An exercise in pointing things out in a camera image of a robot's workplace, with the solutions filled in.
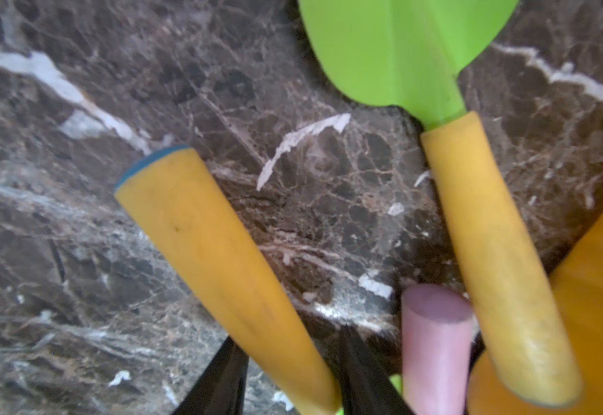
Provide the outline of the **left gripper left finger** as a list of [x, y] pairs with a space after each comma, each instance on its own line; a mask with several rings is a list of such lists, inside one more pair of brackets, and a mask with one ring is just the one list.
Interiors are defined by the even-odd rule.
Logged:
[[249, 356], [228, 337], [173, 415], [242, 415]]

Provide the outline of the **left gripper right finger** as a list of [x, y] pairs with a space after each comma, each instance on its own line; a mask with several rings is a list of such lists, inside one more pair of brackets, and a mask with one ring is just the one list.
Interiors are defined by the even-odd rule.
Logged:
[[344, 414], [414, 414], [359, 333], [349, 326], [339, 332], [339, 385]]

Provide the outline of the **purple shovel pink handle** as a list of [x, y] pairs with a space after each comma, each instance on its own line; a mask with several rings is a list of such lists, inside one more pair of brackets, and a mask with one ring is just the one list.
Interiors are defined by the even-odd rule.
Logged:
[[473, 340], [473, 307], [441, 285], [401, 298], [403, 397], [416, 414], [462, 414]]

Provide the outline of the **yellow plastic storage box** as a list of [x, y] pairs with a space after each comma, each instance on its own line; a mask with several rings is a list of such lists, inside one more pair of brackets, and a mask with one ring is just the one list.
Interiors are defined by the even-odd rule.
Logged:
[[583, 395], [565, 408], [519, 399], [498, 379], [488, 353], [467, 388], [471, 414], [603, 414], [603, 213], [551, 275], [551, 284], [583, 375]]

